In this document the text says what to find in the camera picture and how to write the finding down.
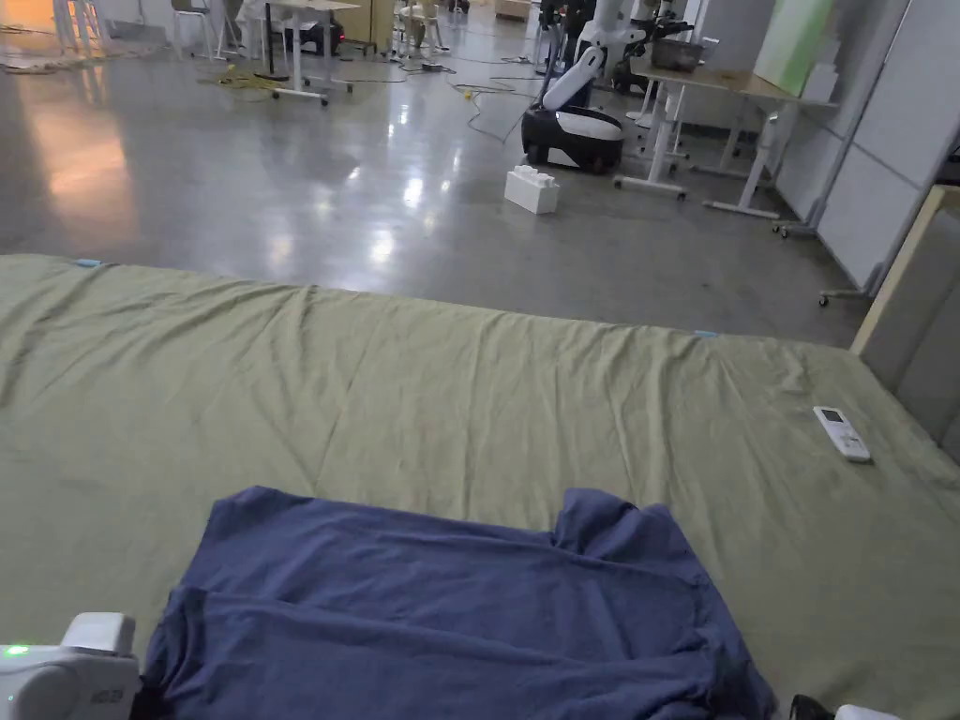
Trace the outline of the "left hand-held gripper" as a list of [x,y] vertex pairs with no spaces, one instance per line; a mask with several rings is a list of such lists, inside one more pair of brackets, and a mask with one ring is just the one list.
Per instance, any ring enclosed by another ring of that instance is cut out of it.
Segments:
[[129,719],[141,689],[135,633],[123,613],[84,612],[56,645],[3,645],[1,717]]

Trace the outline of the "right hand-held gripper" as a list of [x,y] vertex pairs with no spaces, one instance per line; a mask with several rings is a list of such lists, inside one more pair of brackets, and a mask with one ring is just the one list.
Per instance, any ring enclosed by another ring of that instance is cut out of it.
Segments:
[[835,711],[829,710],[817,699],[806,695],[796,695],[790,703],[791,719],[873,719],[872,710],[853,705],[843,705]]

